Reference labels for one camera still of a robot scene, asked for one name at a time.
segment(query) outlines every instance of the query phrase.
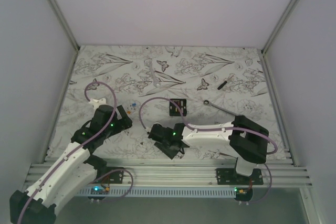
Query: white object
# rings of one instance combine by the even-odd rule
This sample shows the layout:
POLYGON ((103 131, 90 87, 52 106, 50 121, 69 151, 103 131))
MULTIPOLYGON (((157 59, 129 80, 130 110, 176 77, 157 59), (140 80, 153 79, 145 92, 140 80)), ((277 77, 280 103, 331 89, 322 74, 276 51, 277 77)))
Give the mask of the white object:
POLYGON ((61 166, 51 175, 46 183, 39 188, 40 191, 34 197, 35 200, 42 199, 44 206, 49 207, 55 201, 58 202, 60 206, 64 206, 81 187, 94 180, 97 171, 94 170, 93 166, 91 166, 91 169, 89 167, 90 165, 83 166, 83 162, 90 156, 89 150, 80 148, 69 158, 66 158, 66 155, 79 145, 80 144, 76 142, 70 143, 52 167, 38 181, 27 189, 28 196, 31 196, 33 192, 39 188, 40 183, 45 179, 50 171, 54 169, 59 162, 61 162, 62 159, 65 159, 66 161, 63 162, 63 164, 61 164, 61 166))
POLYGON ((199 146, 199 145, 220 145, 226 147, 226 154, 232 157, 237 157, 236 172, 243 176, 250 176, 256 164, 251 163, 243 159, 231 146, 229 136, 232 135, 232 131, 226 131, 226 127, 233 127, 231 122, 224 124, 214 124, 214 125, 191 125, 193 128, 197 129, 221 129, 220 131, 198 131, 191 130, 184 127, 182 132, 182 141, 189 146, 199 146))
POLYGON ((56 216, 63 209, 66 203, 77 194, 77 192, 93 181, 97 176, 97 170, 89 164, 81 164, 68 177, 55 195, 53 204, 56 216))
POLYGON ((100 100, 90 99, 89 103, 93 105, 93 109, 96 110, 100 105, 106 105, 106 99, 102 98, 100 100))
POLYGON ((154 69, 153 69, 153 63, 152 63, 152 59, 147 59, 144 61, 144 64, 146 67, 149 68, 150 72, 151 72, 151 75, 153 77, 153 85, 154 87, 159 87, 161 85, 161 82, 158 80, 158 78, 155 76, 155 72, 154 72, 154 69))

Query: metal frame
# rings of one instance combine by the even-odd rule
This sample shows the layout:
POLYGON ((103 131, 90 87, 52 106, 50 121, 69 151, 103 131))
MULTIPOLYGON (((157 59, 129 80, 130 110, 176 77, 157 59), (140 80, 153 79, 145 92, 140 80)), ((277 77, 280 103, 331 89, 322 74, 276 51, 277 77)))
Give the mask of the metal frame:
POLYGON ((41 147, 41 152, 39 153, 39 156, 37 157, 37 160, 40 163, 43 163, 45 161, 49 144, 50 144, 51 140, 54 138, 57 121, 58 121, 59 115, 61 113, 61 108, 62 108, 64 99, 65 99, 66 93, 68 91, 68 86, 69 86, 69 82, 70 82, 70 79, 71 79, 71 76, 72 76, 72 71, 74 70, 75 63, 76 63, 78 55, 79 55, 79 52, 76 51, 75 54, 73 55, 72 59, 71 59, 70 66, 69 66, 69 69, 67 71, 66 80, 65 80, 65 82, 62 86, 60 96, 59 96, 59 99, 58 99, 57 104, 56 104, 54 115, 50 120, 50 125, 49 125, 49 128, 48 128, 47 132, 46 132, 46 140, 43 142, 43 145, 41 147))
POLYGON ((269 36, 264 48, 263 48, 263 54, 266 54, 268 49, 270 48, 271 44, 279 34, 280 30, 283 28, 284 24, 286 23, 288 17, 298 4, 299 0, 290 0, 289 4, 287 5, 285 11, 282 13, 279 21, 277 22, 277 25, 273 29, 271 35, 269 36))
POLYGON ((66 21, 66 19, 64 18, 64 15, 61 11, 61 9, 59 8, 57 1, 56 0, 47 0, 51 6, 51 9, 54 11, 59 23, 61 24, 65 34, 67 35, 69 41, 71 42, 72 46, 74 47, 74 49, 76 50, 76 52, 79 51, 80 46, 78 45, 78 43, 76 42, 76 39, 66 21))
MULTIPOLYGON (((43 173, 54 163, 55 159, 47 158, 45 155, 50 140, 54 134, 56 123, 59 117, 61 105, 63 104, 65 94, 68 89, 68 83, 71 78, 72 70, 76 62, 79 45, 64 18, 56 0, 47 0, 51 5, 56 17, 58 18, 62 28, 64 29, 66 36, 74 47, 76 54, 74 55, 71 66, 69 67, 66 82, 63 86, 60 99, 57 103, 57 108, 52 118, 50 128, 47 132, 47 141, 43 146, 43 151, 39 156, 40 164, 32 164, 28 172, 24 188, 31 185, 37 179, 41 177, 43 173)), ((291 0, 283 12, 279 22, 275 26, 272 34, 268 38, 263 53, 259 52, 260 61, 262 68, 264 70, 267 87, 269 89, 270 98, 275 110, 275 115, 278 121, 280 135, 284 141, 285 147, 287 148, 286 156, 287 159, 282 160, 268 160, 267 164, 270 167, 273 187, 278 188, 300 188, 301 197, 303 201, 304 208, 309 219, 309 223, 325 223, 323 219, 322 210, 319 209, 317 204, 314 191, 312 190, 312 184, 309 178, 309 174, 305 167, 299 167, 300 162, 298 156, 296 155, 295 148, 290 144, 288 139, 288 134, 286 132, 286 127, 284 124, 284 119, 282 117, 281 108, 277 98, 276 89, 274 82, 272 80, 271 73, 267 64, 267 52, 274 42, 275 38, 281 31, 291 12, 296 7, 299 0, 291 0)), ((234 159, 210 159, 210 160, 144 160, 139 163, 139 160, 131 159, 111 159, 108 160, 109 166, 123 166, 129 169, 134 174, 134 179, 136 180, 136 186, 139 188, 153 188, 153 190, 159 190, 163 188, 179 188, 181 191, 188 191, 190 189, 200 190, 200 191, 211 191, 227 188, 230 189, 233 186, 218 186, 216 180, 216 168, 233 168, 234 159)), ((269 175, 267 170, 260 166, 264 175, 264 185, 255 187, 268 187, 269 185, 269 175)), ((120 186, 125 186, 129 184, 130 177, 125 175, 124 184, 120 186)))
MULTIPOLYGON (((277 188, 311 188, 311 181, 305 167, 294 167, 290 153, 287 159, 268 160, 272 173, 272 186, 277 188)), ((56 161, 47 158, 43 164, 32 164, 25 185, 31 185, 38 180, 56 161)), ((168 160, 168 159, 108 159, 108 166, 122 166, 129 170, 137 186, 166 187, 235 187, 217 185, 217 168, 234 168, 235 159, 202 159, 202 160, 168 160)), ((269 174, 264 165, 258 165, 264 177, 264 184, 255 187, 268 187, 269 174)), ((131 178, 124 175, 123 184, 129 184, 131 178)))

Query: flower print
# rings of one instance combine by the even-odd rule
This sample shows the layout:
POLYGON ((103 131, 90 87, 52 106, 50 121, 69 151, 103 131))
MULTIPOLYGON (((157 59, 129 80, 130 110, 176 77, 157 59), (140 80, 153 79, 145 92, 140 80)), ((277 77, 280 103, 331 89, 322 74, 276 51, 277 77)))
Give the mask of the flower print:
POLYGON ((219 81, 219 77, 216 74, 214 74, 214 73, 212 73, 212 74, 209 75, 209 79, 210 79, 211 83, 219 81))
POLYGON ((149 81, 151 79, 151 72, 150 70, 143 69, 138 73, 138 76, 143 81, 149 81))
POLYGON ((133 62, 131 68, 132 70, 137 71, 140 69, 140 64, 138 62, 133 62))
POLYGON ((253 60, 252 59, 250 59, 250 58, 248 58, 247 60, 245 60, 245 64, 246 64, 246 66, 251 66, 252 64, 253 64, 253 60))
POLYGON ((244 69, 243 65, 239 62, 236 62, 234 64, 234 68, 237 70, 237 71, 242 71, 244 69))
POLYGON ((147 136, 138 137, 133 145, 133 151, 138 158, 155 158, 159 149, 154 146, 154 141, 147 136))
POLYGON ((104 74, 103 76, 103 82, 109 83, 112 80, 112 76, 109 74, 104 74))
POLYGON ((183 74, 201 74, 201 70, 206 63, 195 64, 183 58, 176 64, 175 74, 181 76, 183 74))
POLYGON ((255 121, 261 119, 261 115, 264 112, 262 107, 262 105, 256 105, 252 100, 243 99, 237 102, 238 112, 255 121))
POLYGON ((136 83, 136 80, 132 79, 129 73, 124 73, 121 78, 116 79, 115 90, 122 91, 126 86, 136 83))
POLYGON ((163 53, 163 49, 160 46, 154 46, 154 47, 143 47, 142 52, 145 55, 161 55, 163 53))
POLYGON ((246 69, 243 76, 250 81, 266 81, 264 73, 260 70, 246 69))
POLYGON ((246 81, 238 78, 234 73, 231 73, 227 79, 227 84, 221 89, 224 92, 239 92, 241 94, 254 94, 253 88, 259 83, 258 81, 246 81))
POLYGON ((204 54, 200 54, 200 53, 197 53, 197 54, 195 54, 194 56, 193 56, 193 58, 192 58, 194 61, 196 61, 197 63, 205 63, 205 64, 207 64, 207 63, 211 63, 211 62, 213 62, 212 60, 210 60, 210 59, 208 59, 207 58, 207 54, 206 53, 204 53, 204 54))

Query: black mounting plate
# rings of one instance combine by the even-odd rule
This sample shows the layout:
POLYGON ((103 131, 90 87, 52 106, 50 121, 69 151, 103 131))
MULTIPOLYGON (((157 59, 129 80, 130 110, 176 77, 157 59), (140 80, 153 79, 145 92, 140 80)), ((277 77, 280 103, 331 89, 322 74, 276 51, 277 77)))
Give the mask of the black mounting plate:
POLYGON ((234 168, 216 169, 216 178, 219 185, 246 185, 250 184, 252 179, 253 185, 263 185, 262 173, 260 169, 253 169, 251 176, 246 177, 235 172, 234 168))
MULTIPOLYGON (((111 170, 116 170, 116 169, 124 169, 123 167, 106 167, 104 169, 104 174, 108 173, 111 170)), ((118 172, 114 172, 110 174, 110 184, 122 184, 122 180, 124 178, 124 171, 120 170, 118 172)), ((106 195, 109 194, 108 191, 104 190, 103 188, 100 187, 100 183, 104 178, 100 179, 99 181, 95 182, 95 184, 99 184, 99 188, 98 190, 95 190, 94 186, 91 188, 91 194, 93 195, 97 195, 97 197, 95 196, 89 196, 89 199, 99 199, 99 200, 103 200, 105 197, 99 197, 99 195, 106 195)))
MULTIPOLYGON (((123 167, 109 167, 108 166, 108 167, 105 168, 105 173, 108 173, 109 171, 116 170, 116 169, 124 169, 124 168, 123 167)), ((124 178, 124 171, 120 170, 118 172, 111 173, 109 176, 110 176, 110 184, 122 184, 122 180, 124 178)), ((97 181, 96 183, 100 184, 103 179, 104 178, 97 181)))

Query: patterned tablecloth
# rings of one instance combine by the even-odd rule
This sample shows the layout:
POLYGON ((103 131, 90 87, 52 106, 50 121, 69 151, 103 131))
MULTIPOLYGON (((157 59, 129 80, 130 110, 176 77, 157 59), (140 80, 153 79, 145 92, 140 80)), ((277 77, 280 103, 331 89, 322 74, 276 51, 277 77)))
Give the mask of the patterned tablecloth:
MULTIPOLYGON (((151 97, 187 99, 187 120, 193 124, 214 124, 231 121, 232 116, 203 105, 204 100, 243 114, 267 128, 279 146, 269 159, 285 158, 283 143, 268 94, 265 76, 256 49, 223 47, 161 46, 83 46, 73 70, 62 106, 56 134, 49 146, 48 157, 59 157, 73 133, 93 116, 93 107, 84 97, 85 86, 93 80, 103 81, 115 90, 118 105, 123 105, 133 127, 115 135, 99 147, 95 155, 103 158, 168 159, 147 138, 139 122, 140 105, 151 97), (153 85, 145 62, 152 61, 161 86, 153 85), (218 90, 217 87, 227 81, 218 90)), ((107 98, 112 95, 102 85, 92 85, 88 96, 107 98)), ((173 127, 181 122, 169 116, 169 103, 154 100, 143 109, 147 126, 159 122, 173 127)), ((176 158, 225 158, 223 146, 195 146, 176 158)))

